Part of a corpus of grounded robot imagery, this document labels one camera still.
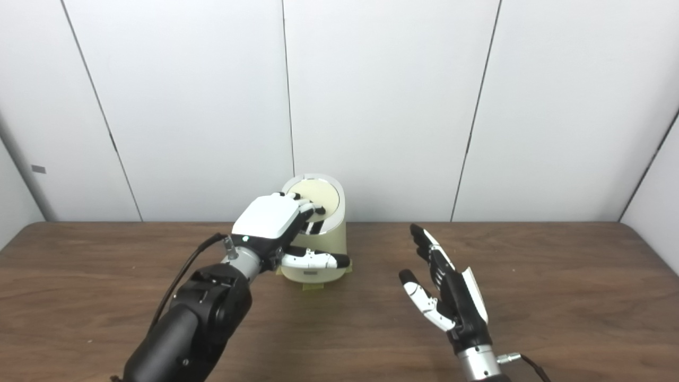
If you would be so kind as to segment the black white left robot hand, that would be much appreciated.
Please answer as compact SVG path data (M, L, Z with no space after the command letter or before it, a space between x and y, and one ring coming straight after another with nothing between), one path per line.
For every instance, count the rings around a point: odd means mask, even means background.
M260 196L247 206L231 229L235 249L252 254L261 272L279 266L297 269L343 269L350 266L345 254L293 245L300 233L310 232L310 218L325 215L324 206L298 193Z

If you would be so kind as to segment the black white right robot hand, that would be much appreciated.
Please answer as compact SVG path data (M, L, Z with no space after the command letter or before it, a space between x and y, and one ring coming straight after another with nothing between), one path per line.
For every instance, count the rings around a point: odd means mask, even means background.
M406 295L429 322L446 334L454 353L491 346L488 313L472 269L456 269L441 244L423 227L412 223L410 233L439 295L434 297L411 270L405 269L398 278Z

